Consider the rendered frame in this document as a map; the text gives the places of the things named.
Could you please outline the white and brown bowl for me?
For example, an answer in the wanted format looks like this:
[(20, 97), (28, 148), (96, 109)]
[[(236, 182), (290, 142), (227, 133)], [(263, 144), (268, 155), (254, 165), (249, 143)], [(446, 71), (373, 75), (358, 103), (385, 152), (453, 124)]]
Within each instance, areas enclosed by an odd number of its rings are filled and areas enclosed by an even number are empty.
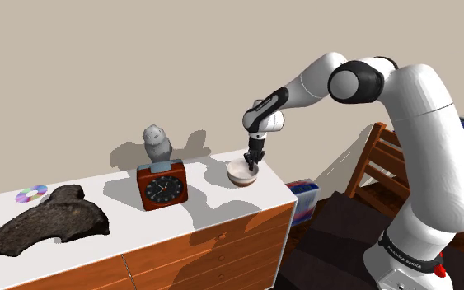
[(237, 158), (227, 164), (227, 177), (236, 186), (246, 187), (254, 183), (259, 173), (259, 167), (253, 163), (250, 169), (249, 163), (243, 158)]

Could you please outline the white-topped wooden chest of drawers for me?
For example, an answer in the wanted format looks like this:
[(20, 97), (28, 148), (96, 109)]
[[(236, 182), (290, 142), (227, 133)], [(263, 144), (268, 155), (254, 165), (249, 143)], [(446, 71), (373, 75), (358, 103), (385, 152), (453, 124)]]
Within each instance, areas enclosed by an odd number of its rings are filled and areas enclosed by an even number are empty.
[[(273, 285), (296, 197), (265, 164), (237, 187), (227, 164), (241, 151), (185, 163), (186, 202), (147, 212), (135, 171), (83, 178), (106, 235), (41, 241), (0, 256), (0, 290), (265, 290)], [(29, 208), (0, 194), (0, 226)]]

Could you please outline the red square clock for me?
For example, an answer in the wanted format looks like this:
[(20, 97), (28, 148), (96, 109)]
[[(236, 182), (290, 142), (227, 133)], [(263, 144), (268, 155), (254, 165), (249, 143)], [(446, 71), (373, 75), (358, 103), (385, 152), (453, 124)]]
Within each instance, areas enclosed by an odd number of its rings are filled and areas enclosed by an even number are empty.
[(136, 170), (136, 180), (145, 211), (188, 200), (185, 165), (181, 159), (141, 165)]

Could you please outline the shiny compact disc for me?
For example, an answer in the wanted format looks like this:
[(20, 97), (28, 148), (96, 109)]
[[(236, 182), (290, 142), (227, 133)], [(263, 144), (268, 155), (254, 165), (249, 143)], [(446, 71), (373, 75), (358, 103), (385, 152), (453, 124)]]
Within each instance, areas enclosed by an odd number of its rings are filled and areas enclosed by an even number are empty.
[(46, 185), (34, 185), (21, 190), (15, 197), (17, 203), (28, 203), (42, 197), (48, 191)]

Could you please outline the colourful box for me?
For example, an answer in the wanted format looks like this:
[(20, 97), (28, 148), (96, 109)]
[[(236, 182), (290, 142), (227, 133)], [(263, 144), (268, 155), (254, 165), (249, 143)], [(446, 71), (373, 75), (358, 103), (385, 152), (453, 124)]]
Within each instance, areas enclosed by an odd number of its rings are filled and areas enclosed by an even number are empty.
[(309, 221), (315, 211), (321, 188), (311, 179), (293, 181), (286, 186), (298, 198), (291, 226)]

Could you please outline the grey bust figure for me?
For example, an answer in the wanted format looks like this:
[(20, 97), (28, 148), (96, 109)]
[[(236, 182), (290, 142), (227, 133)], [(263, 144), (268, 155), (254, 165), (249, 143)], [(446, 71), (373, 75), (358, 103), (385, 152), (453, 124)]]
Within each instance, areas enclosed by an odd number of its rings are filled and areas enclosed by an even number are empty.
[(171, 158), (172, 145), (165, 131), (151, 124), (143, 131), (144, 148), (152, 162), (168, 161)]

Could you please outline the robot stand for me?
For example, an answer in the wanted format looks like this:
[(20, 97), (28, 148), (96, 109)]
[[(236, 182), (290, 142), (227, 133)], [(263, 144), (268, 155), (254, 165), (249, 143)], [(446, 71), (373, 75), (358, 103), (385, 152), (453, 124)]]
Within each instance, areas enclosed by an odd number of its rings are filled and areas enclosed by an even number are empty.
[[(391, 219), (357, 200), (334, 193), (280, 266), (273, 290), (377, 290), (363, 264)], [(444, 250), (454, 290), (464, 290), (464, 246), (453, 240)]]

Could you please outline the wooden bed frame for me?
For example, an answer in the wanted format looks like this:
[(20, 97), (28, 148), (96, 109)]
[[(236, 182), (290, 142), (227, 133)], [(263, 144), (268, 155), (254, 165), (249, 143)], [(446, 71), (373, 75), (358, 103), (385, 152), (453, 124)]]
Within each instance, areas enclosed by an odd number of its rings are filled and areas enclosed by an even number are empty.
[(406, 200), (410, 195), (404, 154), (398, 137), (396, 133), (386, 129), (382, 122), (373, 125), (344, 194), (350, 198), (357, 194), (380, 213), (390, 218), (395, 217), (400, 207), (391, 210), (379, 198), (361, 187), (360, 181), (364, 175), (372, 177), (400, 199)]

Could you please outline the dark rough rock slab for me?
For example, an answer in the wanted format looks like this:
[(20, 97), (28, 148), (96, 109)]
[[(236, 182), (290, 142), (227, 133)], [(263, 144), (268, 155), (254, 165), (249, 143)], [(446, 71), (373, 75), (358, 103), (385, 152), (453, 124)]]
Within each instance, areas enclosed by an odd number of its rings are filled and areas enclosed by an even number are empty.
[(108, 235), (108, 217), (84, 197), (80, 185), (59, 186), (45, 201), (0, 226), (0, 255), (17, 257), (35, 243), (49, 238), (66, 243)]

